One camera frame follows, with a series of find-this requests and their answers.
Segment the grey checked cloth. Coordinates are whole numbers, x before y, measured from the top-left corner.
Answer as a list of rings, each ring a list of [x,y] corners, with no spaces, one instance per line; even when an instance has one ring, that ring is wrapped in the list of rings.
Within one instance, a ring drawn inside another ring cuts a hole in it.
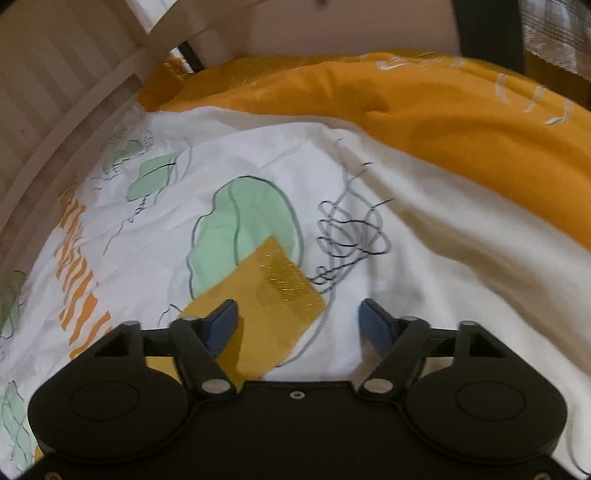
[[[590,2],[520,1],[527,52],[585,80],[590,80]]]

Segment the white patterned duvet cover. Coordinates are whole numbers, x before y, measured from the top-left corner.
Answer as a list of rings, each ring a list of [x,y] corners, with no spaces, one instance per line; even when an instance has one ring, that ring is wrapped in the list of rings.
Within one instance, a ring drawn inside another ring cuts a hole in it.
[[[356,311],[473,320],[569,407],[558,458],[590,467],[590,254],[492,190],[334,119],[131,109],[68,174],[1,290],[1,468],[32,464],[33,392],[118,324],[162,328],[280,256],[229,359],[267,380],[360,381]]]

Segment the mustard yellow knit sweater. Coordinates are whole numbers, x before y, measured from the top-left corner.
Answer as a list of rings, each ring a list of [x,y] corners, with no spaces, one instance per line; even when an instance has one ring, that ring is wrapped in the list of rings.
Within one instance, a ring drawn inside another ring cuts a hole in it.
[[[322,295],[273,236],[180,315],[204,317],[227,299],[238,304],[238,327],[216,361],[236,387],[286,360],[325,309]]]

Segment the white wooden bed frame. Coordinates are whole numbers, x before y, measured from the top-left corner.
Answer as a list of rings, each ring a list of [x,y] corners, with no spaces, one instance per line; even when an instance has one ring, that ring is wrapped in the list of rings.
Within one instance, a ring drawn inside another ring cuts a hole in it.
[[[449,1],[6,1],[1,6],[1,272],[29,268],[55,196],[93,163],[150,71],[247,55],[457,54]]]

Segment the orange blanket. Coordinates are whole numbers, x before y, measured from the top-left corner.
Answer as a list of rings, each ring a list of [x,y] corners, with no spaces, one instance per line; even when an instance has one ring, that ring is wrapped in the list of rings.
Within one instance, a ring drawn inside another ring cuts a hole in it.
[[[266,55],[187,73],[169,60],[138,101],[149,112],[215,106],[353,123],[590,242],[589,112],[487,62],[416,51]]]

